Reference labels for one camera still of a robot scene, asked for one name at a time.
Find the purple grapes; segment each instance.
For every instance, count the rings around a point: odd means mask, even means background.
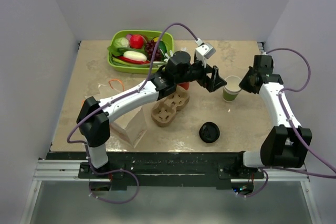
[[[145,53],[149,61],[152,59],[155,44],[156,42],[154,42],[154,40],[150,40],[145,45]],[[161,61],[161,56],[162,55],[161,55],[160,49],[158,48],[154,56],[154,61]]]

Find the black cup lid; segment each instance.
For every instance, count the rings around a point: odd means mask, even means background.
[[[206,122],[199,130],[199,136],[205,143],[213,143],[219,138],[220,131],[213,122]]]

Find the glass panel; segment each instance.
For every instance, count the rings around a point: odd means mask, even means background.
[[[123,200],[134,193],[103,193]],[[260,194],[243,199],[232,190],[204,187],[141,187],[124,205],[88,197],[87,182],[43,182],[32,223],[311,223],[299,182],[270,182]]]

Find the red object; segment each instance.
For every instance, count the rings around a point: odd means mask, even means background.
[[[132,35],[130,39],[130,46],[136,49],[140,49],[143,46],[143,38],[139,34]]]
[[[150,63],[150,61],[137,61],[137,60],[131,60],[131,59],[128,59],[128,58],[125,58],[124,56],[119,56],[118,57],[119,60],[122,60],[122,61],[125,61],[125,62],[128,62],[128,63],[133,63],[133,64],[148,64]]]
[[[189,89],[189,84],[190,84],[190,82],[185,82],[185,83],[181,83],[181,84],[178,84],[178,85],[181,86],[182,88],[184,88],[185,90],[188,90]]]

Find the green paper cup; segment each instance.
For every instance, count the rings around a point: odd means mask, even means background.
[[[224,86],[223,99],[225,102],[232,102],[242,90],[239,86],[241,78],[238,76],[228,76],[225,78],[225,81],[227,85]]]

